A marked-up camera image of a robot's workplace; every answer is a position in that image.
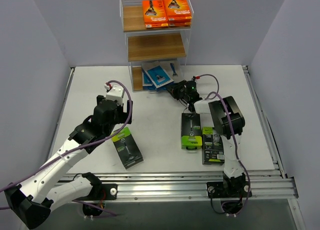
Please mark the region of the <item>black box with face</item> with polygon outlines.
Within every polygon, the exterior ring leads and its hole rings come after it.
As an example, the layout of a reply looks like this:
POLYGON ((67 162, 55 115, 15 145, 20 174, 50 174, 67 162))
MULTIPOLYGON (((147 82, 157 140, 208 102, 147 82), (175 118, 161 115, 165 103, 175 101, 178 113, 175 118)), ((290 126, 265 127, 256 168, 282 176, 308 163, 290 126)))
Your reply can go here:
POLYGON ((202 128, 202 164, 222 165, 225 162, 224 146, 221 136, 214 127, 202 128))

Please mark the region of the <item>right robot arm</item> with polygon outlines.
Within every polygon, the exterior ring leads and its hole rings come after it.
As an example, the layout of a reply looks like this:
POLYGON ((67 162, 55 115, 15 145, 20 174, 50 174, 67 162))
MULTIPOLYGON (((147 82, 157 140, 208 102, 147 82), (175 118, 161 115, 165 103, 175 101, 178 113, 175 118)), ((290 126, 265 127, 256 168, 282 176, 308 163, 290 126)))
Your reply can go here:
MULTIPOLYGON (((195 104, 202 100, 197 92, 195 76, 192 80, 174 83, 166 90, 176 100, 182 100, 195 113, 195 104)), ((218 91, 211 91, 205 98, 208 103, 214 128, 222 139, 224 149, 224 167, 222 183, 223 193, 234 196, 240 190, 249 193, 251 190, 250 176, 240 159, 240 144, 245 118, 232 96, 221 97, 218 91)))

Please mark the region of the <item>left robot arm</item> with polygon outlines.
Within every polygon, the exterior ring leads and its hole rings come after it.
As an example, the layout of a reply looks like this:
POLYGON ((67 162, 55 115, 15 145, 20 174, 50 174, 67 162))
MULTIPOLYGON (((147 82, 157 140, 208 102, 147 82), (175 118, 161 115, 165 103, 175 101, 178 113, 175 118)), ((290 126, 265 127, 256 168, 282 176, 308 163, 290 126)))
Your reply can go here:
POLYGON ((127 100, 127 111, 121 100, 96 98, 93 114, 75 127, 64 144, 39 170, 23 180, 2 189, 9 208, 30 230, 39 227, 50 213, 79 198, 95 200, 102 194, 102 182, 91 172, 60 186, 56 183, 76 163, 110 139, 115 125, 132 122, 133 101, 127 100))

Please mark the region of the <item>black green razor box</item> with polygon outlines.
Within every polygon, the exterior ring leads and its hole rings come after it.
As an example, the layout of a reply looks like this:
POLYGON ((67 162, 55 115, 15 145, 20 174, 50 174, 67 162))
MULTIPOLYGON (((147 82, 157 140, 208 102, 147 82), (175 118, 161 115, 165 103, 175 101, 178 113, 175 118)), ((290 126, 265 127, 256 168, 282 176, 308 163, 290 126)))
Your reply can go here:
POLYGON ((201 118, 198 113, 182 113, 180 128, 181 148, 199 150, 202 148, 201 118))
POLYGON ((127 126, 117 135, 113 136, 111 140, 125 169, 129 169, 144 160, 143 155, 127 126))

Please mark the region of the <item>large orange Fusion5 razor box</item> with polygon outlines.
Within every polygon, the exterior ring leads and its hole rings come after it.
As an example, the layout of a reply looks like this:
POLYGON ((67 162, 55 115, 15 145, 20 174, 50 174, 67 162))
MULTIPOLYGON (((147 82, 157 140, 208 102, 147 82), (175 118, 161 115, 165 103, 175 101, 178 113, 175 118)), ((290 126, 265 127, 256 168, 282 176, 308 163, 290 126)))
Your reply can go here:
POLYGON ((142 12, 146 29, 167 28, 169 26, 163 0, 143 0, 142 12))

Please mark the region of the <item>narrow orange Fusion5 razor box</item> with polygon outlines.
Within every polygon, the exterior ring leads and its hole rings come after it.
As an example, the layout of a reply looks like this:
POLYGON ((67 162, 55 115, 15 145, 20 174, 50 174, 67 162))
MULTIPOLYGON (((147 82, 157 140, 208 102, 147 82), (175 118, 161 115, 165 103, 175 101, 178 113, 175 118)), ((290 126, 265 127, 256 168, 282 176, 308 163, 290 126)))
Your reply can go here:
POLYGON ((188 0, 163 0, 169 21, 191 20, 192 12, 188 0))

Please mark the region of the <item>black green razor box front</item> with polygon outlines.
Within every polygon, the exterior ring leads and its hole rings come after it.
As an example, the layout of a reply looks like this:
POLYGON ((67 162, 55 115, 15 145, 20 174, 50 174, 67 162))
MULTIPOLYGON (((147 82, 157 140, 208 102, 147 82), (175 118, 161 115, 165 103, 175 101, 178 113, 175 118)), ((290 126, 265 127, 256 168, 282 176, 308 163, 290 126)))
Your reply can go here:
POLYGON ((144 160, 143 155, 127 126, 117 135, 113 136, 111 140, 125 169, 129 169, 144 160))

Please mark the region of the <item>blue Harry's box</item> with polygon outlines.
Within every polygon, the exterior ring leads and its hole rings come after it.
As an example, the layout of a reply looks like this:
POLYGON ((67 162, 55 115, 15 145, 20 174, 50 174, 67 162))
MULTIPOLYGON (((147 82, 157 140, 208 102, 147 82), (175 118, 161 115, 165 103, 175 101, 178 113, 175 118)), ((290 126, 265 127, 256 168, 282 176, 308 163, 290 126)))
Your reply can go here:
POLYGON ((150 80, 150 78, 147 76, 147 74, 143 69, 141 70, 141 74, 142 74, 142 88, 148 91, 155 91, 156 88, 154 84, 152 83, 152 81, 150 80))
POLYGON ((157 90, 174 83, 173 78, 159 64, 143 71, 157 90))

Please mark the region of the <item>grey blue razor box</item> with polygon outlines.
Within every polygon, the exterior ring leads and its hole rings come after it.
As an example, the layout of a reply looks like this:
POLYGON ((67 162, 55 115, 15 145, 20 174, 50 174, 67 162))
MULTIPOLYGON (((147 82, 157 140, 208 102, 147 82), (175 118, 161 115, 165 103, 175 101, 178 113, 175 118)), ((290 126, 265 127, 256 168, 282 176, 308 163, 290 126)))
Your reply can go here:
POLYGON ((179 83, 183 80, 181 66, 177 60, 165 61, 163 65, 174 83, 179 83))

